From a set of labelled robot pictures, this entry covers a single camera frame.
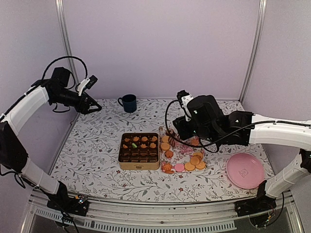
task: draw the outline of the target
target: table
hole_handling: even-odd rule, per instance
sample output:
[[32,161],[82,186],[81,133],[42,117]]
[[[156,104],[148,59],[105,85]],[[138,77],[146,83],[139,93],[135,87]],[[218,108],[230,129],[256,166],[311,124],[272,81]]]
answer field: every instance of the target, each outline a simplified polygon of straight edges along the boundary
[[[207,154],[207,169],[192,173],[165,174],[156,171],[121,170],[118,153],[123,133],[158,132],[171,100],[138,100],[136,112],[125,113],[117,100],[98,100],[100,112],[80,115],[51,176],[74,193],[107,199],[145,202],[201,202],[255,196],[256,189],[236,187],[226,175],[231,155],[246,152],[257,157],[265,178],[274,175],[261,145],[221,146],[218,153]],[[218,101],[224,114],[243,110],[238,101]],[[168,115],[171,121],[181,115],[178,103]]]

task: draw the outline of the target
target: cup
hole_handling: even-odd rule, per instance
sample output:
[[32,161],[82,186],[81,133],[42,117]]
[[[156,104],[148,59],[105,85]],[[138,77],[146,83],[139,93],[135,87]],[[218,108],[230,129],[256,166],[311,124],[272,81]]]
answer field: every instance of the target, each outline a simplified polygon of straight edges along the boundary
[[124,108],[125,112],[127,113],[133,113],[137,110],[137,101],[135,95],[128,94],[123,96],[122,98],[118,98],[118,103]]

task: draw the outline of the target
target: floral tablecloth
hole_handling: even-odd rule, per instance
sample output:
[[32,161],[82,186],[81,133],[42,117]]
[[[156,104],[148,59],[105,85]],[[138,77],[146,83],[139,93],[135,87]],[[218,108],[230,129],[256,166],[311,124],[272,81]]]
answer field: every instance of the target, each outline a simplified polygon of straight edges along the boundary
[[[193,173],[165,174],[156,171],[121,170],[118,152],[123,133],[158,132],[170,100],[138,100],[138,109],[129,114],[117,100],[99,100],[100,112],[80,115],[58,157],[52,176],[69,191],[93,197],[150,202],[218,201],[255,196],[257,190],[240,189],[226,175],[231,155],[246,152],[263,164],[265,178],[273,176],[261,145],[221,146],[207,154],[207,169]],[[219,101],[225,114],[243,110],[237,101]],[[172,105],[168,119],[181,114]]]

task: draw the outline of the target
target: white wall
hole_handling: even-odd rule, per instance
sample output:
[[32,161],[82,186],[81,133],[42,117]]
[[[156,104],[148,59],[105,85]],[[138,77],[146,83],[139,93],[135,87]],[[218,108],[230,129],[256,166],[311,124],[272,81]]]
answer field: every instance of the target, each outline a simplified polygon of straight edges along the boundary
[[[3,0],[0,6],[0,113],[42,77],[53,59],[65,55],[55,2]],[[67,62],[58,65],[67,66]],[[19,139],[29,157],[45,171],[75,112],[52,114],[46,105],[26,123]],[[19,187],[13,176],[0,177],[0,232],[20,231],[30,188]]]
[[[311,119],[311,4],[268,1],[263,33],[244,107],[271,117]],[[298,149],[265,146],[276,172]],[[311,232],[311,177],[292,188],[305,232]]]
[[64,8],[72,52],[99,78],[95,98],[174,98],[183,89],[239,98],[258,0],[67,0]]

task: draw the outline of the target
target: pink disc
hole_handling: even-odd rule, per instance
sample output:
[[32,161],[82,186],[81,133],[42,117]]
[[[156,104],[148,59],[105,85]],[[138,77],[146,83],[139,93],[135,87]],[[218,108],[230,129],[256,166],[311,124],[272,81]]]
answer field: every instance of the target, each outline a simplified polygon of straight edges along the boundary
[[182,172],[185,170],[185,166],[183,164],[176,164],[174,168],[176,172]]
[[250,154],[233,155],[227,162],[226,170],[228,178],[240,188],[256,188],[264,180],[261,162]]

